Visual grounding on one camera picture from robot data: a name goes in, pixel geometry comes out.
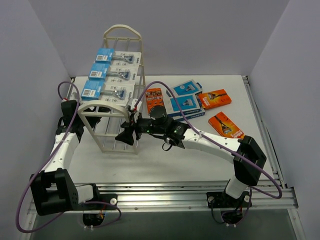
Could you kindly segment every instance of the clear plastic blister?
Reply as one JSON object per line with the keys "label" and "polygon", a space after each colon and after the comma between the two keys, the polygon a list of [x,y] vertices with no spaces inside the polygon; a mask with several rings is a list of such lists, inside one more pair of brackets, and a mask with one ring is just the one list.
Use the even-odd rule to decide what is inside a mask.
{"label": "clear plastic blister", "polygon": [[110,67],[105,83],[110,85],[135,85],[138,67]]}
{"label": "clear plastic blister", "polygon": [[125,106],[134,93],[134,85],[108,85],[101,91],[100,100]]}
{"label": "clear plastic blister", "polygon": [[138,67],[141,61],[141,52],[115,51],[112,56],[111,67],[131,68]]}

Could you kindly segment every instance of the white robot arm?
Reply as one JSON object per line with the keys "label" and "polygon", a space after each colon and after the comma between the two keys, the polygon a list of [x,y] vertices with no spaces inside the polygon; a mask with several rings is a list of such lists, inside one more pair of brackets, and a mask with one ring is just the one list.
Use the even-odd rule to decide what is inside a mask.
{"label": "white robot arm", "polygon": [[[198,134],[186,123],[175,121],[167,116],[166,109],[162,106],[152,108],[150,118],[142,118],[139,109],[133,107],[136,102],[136,99],[132,99],[128,103],[127,109],[131,113],[130,122],[124,122],[121,125],[124,131],[115,137],[116,140],[133,145],[133,133],[136,135],[136,140],[139,140],[142,134],[149,134],[157,139],[164,140],[164,144],[169,144],[170,148],[176,146],[182,149],[195,149],[227,160],[234,165],[235,174],[230,178],[223,193],[234,200],[238,200],[248,186],[257,185],[261,174],[259,171],[241,161],[240,158],[233,156],[230,152],[212,144],[201,135],[205,135],[221,145],[226,145],[240,155],[247,156],[254,164],[263,168],[266,156],[252,137],[245,136],[244,139],[226,138],[201,130],[198,130],[200,133]],[[69,124],[70,116],[75,110],[76,102],[67,101],[62,103],[61,106],[63,125],[60,121],[53,149],[57,147],[65,134],[64,131]],[[93,127],[100,121],[100,118],[90,117],[88,120]],[[34,204],[39,215],[85,210],[85,206],[81,203],[101,200],[98,188],[94,183],[75,186],[68,174],[68,167],[83,132],[84,125],[77,116],[55,156],[31,184]],[[52,184],[56,184],[56,190],[48,190]]]}

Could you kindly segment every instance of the orange razor package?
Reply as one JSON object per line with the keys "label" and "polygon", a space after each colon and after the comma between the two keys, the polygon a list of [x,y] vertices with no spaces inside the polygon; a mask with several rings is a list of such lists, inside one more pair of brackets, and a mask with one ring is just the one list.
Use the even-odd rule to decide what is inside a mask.
{"label": "orange razor package", "polygon": [[210,125],[223,137],[243,139],[245,134],[222,111],[211,117]]}
{"label": "orange razor package", "polygon": [[199,94],[202,107],[206,110],[231,103],[231,98],[224,89]]}
{"label": "orange razor package", "polygon": [[164,106],[164,98],[162,96],[161,88],[149,88],[145,92],[145,99],[146,99],[146,107],[148,109],[148,114],[150,110],[156,106],[161,105]]}

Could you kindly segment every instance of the barcode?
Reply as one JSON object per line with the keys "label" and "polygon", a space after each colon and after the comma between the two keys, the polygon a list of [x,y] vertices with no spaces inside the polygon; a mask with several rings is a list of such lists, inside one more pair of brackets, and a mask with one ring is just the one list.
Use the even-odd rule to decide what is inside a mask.
{"label": "barcode", "polygon": [[98,71],[91,71],[90,77],[95,78],[97,76]]}
{"label": "barcode", "polygon": [[103,55],[97,55],[95,60],[101,61],[103,59],[103,57],[104,57]]}
{"label": "barcode", "polygon": [[83,97],[89,97],[89,94],[90,94],[90,89],[84,89],[83,93],[82,93],[82,96]]}
{"label": "barcode", "polygon": [[90,95],[90,97],[94,97],[95,94],[96,94],[96,90],[91,90],[89,95]]}

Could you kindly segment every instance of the screw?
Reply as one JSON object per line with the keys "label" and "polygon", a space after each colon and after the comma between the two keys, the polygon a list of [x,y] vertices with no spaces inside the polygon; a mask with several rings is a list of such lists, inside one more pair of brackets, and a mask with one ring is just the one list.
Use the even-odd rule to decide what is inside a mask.
{"label": "screw", "polygon": [[208,202],[211,203],[215,198],[213,196],[208,197]]}
{"label": "screw", "polygon": [[246,196],[244,197],[244,201],[245,201],[246,203],[249,202],[249,199],[250,199],[250,197],[249,197],[248,195],[246,195]]}
{"label": "screw", "polygon": [[117,199],[111,198],[110,204],[111,204],[111,205],[116,205],[116,204],[117,204]]}

